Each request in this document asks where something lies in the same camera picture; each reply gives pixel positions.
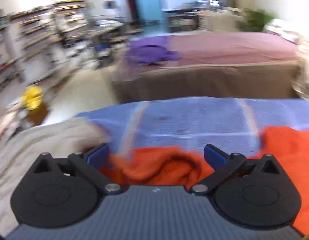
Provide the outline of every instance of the floor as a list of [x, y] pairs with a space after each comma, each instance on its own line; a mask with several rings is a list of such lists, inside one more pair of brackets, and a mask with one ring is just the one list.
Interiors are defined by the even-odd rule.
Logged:
[[44, 125], [62, 122], [81, 112], [118, 104], [108, 78], [109, 68], [82, 70], [62, 88], [50, 104]]

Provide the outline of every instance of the orange towel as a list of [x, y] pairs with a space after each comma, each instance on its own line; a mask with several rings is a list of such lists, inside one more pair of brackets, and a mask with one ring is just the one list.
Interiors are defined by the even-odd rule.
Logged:
[[[309, 234], [309, 131], [268, 127], [263, 143], [258, 157], [273, 154], [295, 184], [302, 206], [294, 226]], [[116, 168], [100, 171], [120, 185], [185, 185], [189, 189], [213, 173], [201, 154], [183, 152], [178, 147], [139, 148], [131, 162], [117, 155], [110, 155], [109, 162]]]
[[131, 162], [110, 155], [115, 169], [101, 172], [120, 185], [185, 185], [188, 189], [213, 172], [197, 152], [183, 152], [178, 147], [135, 149]]
[[289, 127], [268, 127], [263, 135], [264, 153], [274, 155], [301, 195], [301, 210], [294, 227], [309, 234], [309, 130]]

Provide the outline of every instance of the pink bedsheet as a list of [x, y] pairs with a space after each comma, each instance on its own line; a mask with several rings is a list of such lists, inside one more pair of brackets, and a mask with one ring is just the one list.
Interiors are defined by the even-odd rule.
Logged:
[[269, 33], [204, 33], [170, 36], [169, 49], [178, 51], [181, 60], [166, 66], [197, 64], [246, 64], [294, 60], [298, 46]]

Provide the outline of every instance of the bed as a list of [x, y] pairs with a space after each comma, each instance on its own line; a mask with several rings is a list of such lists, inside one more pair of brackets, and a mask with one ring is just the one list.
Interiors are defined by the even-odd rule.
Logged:
[[298, 46], [270, 33], [169, 36], [178, 61], [132, 64], [118, 55], [111, 80], [121, 103], [187, 96], [294, 98]]
[[[107, 141], [112, 153], [126, 156], [135, 147], [174, 145], [203, 154], [207, 143], [227, 153], [255, 156], [262, 146], [260, 132], [266, 126], [309, 129], [309, 100], [178, 98], [110, 106], [77, 117], [97, 125], [87, 126], [81, 118], [75, 118], [46, 128], [35, 127], [17, 135], [4, 151], [0, 151], [1, 234], [7, 235], [17, 226], [9, 206], [10, 196], [41, 152], [48, 151], [55, 158], [64, 158], [82, 144], [91, 147], [93, 143]], [[107, 136], [97, 130], [98, 126]], [[53, 136], [58, 138], [58, 143], [52, 142]], [[48, 140], [45, 144], [40, 143], [43, 137]]]

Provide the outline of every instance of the beige blanket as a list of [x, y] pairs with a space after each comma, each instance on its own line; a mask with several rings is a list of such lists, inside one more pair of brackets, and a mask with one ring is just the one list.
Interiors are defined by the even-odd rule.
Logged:
[[102, 142], [107, 142], [106, 133], [84, 118], [34, 127], [13, 138], [0, 151], [0, 234], [7, 235], [18, 225], [10, 208], [10, 197], [40, 153], [64, 158]]

